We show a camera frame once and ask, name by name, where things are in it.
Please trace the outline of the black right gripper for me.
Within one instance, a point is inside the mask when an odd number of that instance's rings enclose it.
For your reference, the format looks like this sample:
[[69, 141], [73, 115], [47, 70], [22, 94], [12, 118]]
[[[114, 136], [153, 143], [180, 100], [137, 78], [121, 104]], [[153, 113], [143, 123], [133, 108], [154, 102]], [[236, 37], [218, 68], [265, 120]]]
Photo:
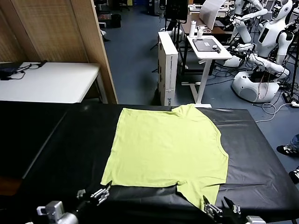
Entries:
[[221, 210], [215, 205], [211, 204], [209, 200], [203, 196], [204, 212], [213, 215], [213, 220], [216, 224], [246, 224], [246, 218], [241, 217], [241, 208], [236, 205], [232, 200], [224, 197], [228, 207], [232, 210]]

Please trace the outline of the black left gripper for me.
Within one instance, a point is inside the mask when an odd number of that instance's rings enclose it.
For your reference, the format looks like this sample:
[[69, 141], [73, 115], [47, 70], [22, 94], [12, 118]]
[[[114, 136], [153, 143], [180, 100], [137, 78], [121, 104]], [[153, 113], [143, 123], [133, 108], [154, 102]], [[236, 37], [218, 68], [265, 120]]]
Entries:
[[[88, 211], [90, 208], [96, 207], [103, 203], [109, 197], [110, 193], [110, 184], [100, 188], [95, 193], [91, 194], [90, 198], [85, 198], [79, 201], [78, 206], [75, 209], [77, 214], [83, 214]], [[83, 198], [85, 195], [85, 189], [81, 189], [77, 192], [77, 199]]]

